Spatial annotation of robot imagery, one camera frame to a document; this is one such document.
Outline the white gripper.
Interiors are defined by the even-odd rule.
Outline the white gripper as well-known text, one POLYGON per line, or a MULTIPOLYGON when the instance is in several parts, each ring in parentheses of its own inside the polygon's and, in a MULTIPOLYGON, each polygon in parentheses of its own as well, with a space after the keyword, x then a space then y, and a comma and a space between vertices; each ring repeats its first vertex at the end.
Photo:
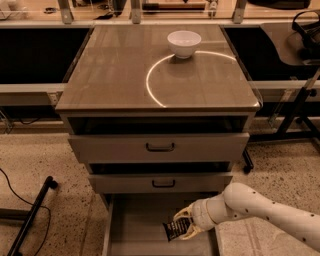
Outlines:
POLYGON ((208 202, 208 199, 199 199, 192 205, 181 209, 174 215, 174 221, 177 221, 181 218, 189 219, 191 217, 193 220, 193 224, 186 228, 179 236, 181 240, 191 239, 200 234, 202 231, 211 230, 216 225, 209 214, 207 207, 208 202))

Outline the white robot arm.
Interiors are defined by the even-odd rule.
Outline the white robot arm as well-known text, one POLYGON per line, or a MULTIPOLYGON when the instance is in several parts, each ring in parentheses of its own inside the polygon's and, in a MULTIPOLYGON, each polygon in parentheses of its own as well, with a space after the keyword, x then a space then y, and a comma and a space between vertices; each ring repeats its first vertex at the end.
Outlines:
POLYGON ((242 183, 231 183, 214 197, 199 199, 180 210, 169 224, 173 237, 190 239, 215 226, 249 217, 268 221, 320 251, 320 216, 272 201, 242 183))

